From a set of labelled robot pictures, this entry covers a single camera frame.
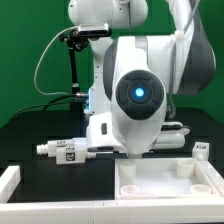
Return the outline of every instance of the circular robot head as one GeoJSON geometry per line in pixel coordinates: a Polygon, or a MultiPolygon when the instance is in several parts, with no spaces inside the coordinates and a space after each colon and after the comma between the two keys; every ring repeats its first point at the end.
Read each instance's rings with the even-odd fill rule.
{"type": "Polygon", "coordinates": [[[116,88],[120,108],[134,120],[150,118],[164,99],[164,88],[157,76],[149,71],[126,74],[116,88]]]}

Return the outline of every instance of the black and white label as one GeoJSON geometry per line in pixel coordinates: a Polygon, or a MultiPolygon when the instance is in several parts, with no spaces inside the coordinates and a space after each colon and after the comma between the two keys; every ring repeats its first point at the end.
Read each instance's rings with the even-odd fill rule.
{"type": "Polygon", "coordinates": [[[66,161],[67,162],[75,161],[75,153],[74,152],[67,152],[66,153],[66,161]]]}

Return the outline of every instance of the small white object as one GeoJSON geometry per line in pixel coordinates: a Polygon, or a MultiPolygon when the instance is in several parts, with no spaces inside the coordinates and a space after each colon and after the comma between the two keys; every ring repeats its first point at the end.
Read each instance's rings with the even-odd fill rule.
{"type": "Polygon", "coordinates": [[[197,195],[211,194],[212,190],[209,186],[203,184],[196,184],[191,186],[191,193],[197,195]]]}
{"type": "Polygon", "coordinates": [[[176,40],[183,40],[184,39],[184,31],[177,30],[175,31],[176,40]]]}
{"type": "Polygon", "coordinates": [[[140,192],[140,188],[135,185],[125,185],[121,187],[121,195],[137,195],[140,192]]]}
{"type": "Polygon", "coordinates": [[[208,160],[209,143],[196,142],[192,150],[192,157],[200,161],[208,160]]]}
{"type": "Polygon", "coordinates": [[[119,175],[123,178],[136,176],[136,163],[134,160],[124,160],[119,163],[119,175]]]}
{"type": "Polygon", "coordinates": [[[0,203],[7,203],[20,180],[19,166],[9,166],[0,177],[0,203]]]}
{"type": "Polygon", "coordinates": [[[177,175],[179,177],[192,177],[194,175],[194,161],[192,159],[177,161],[177,175]]]}

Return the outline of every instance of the white block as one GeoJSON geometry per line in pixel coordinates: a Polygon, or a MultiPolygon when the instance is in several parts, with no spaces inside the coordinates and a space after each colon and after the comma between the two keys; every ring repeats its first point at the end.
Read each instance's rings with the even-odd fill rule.
{"type": "Polygon", "coordinates": [[[7,203],[20,180],[19,166],[9,166],[0,177],[0,203],[7,203]]]}

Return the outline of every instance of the cable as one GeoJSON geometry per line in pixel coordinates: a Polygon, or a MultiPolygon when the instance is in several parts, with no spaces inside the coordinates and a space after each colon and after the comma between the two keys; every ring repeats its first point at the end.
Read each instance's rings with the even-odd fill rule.
{"type": "Polygon", "coordinates": [[[34,105],[34,106],[26,107],[26,108],[23,108],[23,109],[17,111],[16,113],[14,113],[12,115],[12,117],[10,118],[10,120],[13,120],[15,117],[17,117],[19,114],[23,113],[26,110],[30,110],[30,109],[34,109],[34,108],[38,108],[38,107],[66,105],[66,104],[70,104],[70,103],[80,103],[80,101],[69,101],[69,102],[52,103],[52,104],[40,104],[40,105],[34,105]]]}
{"type": "Polygon", "coordinates": [[[58,97],[58,98],[56,98],[56,99],[53,99],[53,100],[51,100],[51,101],[48,103],[47,106],[45,106],[45,107],[42,109],[42,111],[46,111],[46,110],[48,109],[48,107],[49,107],[51,104],[53,104],[53,103],[56,103],[56,102],[58,102],[58,101],[60,101],[60,100],[64,100],[64,99],[67,99],[67,98],[72,98],[72,97],[75,97],[75,95],[71,94],[71,95],[61,96],[61,97],[58,97]]]}
{"type": "MultiPolygon", "coordinates": [[[[199,2],[200,0],[195,0],[195,4],[193,9],[191,10],[188,22],[183,29],[184,34],[188,31],[188,28],[190,27],[190,24],[192,23],[192,20],[194,19],[195,13],[198,9],[199,2]]],[[[170,100],[170,106],[171,106],[171,114],[169,115],[169,118],[171,119],[174,118],[176,115],[176,106],[173,100],[173,82],[174,82],[174,76],[176,73],[176,47],[177,45],[175,43],[171,52],[171,62],[170,62],[169,100],[170,100]]]]}
{"type": "Polygon", "coordinates": [[[37,84],[37,75],[38,75],[38,71],[39,71],[40,65],[41,65],[41,63],[42,63],[42,61],[43,61],[43,58],[44,58],[45,54],[47,53],[47,51],[49,50],[49,48],[51,47],[51,45],[54,43],[54,41],[55,41],[55,40],[56,40],[62,33],[67,32],[67,31],[69,31],[69,30],[72,30],[72,29],[74,29],[74,28],[75,28],[74,26],[73,26],[73,27],[69,27],[69,28],[67,28],[67,29],[64,29],[64,30],[61,31],[60,33],[58,33],[58,34],[51,40],[51,42],[47,45],[47,47],[45,48],[44,52],[42,53],[42,55],[41,55],[41,57],[40,57],[40,59],[39,59],[39,62],[38,62],[38,64],[37,64],[37,67],[36,67],[36,70],[35,70],[35,74],[34,74],[34,86],[35,86],[36,90],[37,90],[40,94],[42,94],[42,95],[45,95],[45,96],[52,96],[52,95],[69,95],[69,93],[67,93],[67,92],[45,93],[45,92],[41,91],[41,90],[39,89],[39,87],[38,87],[38,84],[37,84]]]}
{"type": "Polygon", "coordinates": [[[131,2],[128,3],[128,16],[129,16],[129,29],[130,29],[130,35],[132,35],[132,24],[131,24],[131,2]]]}

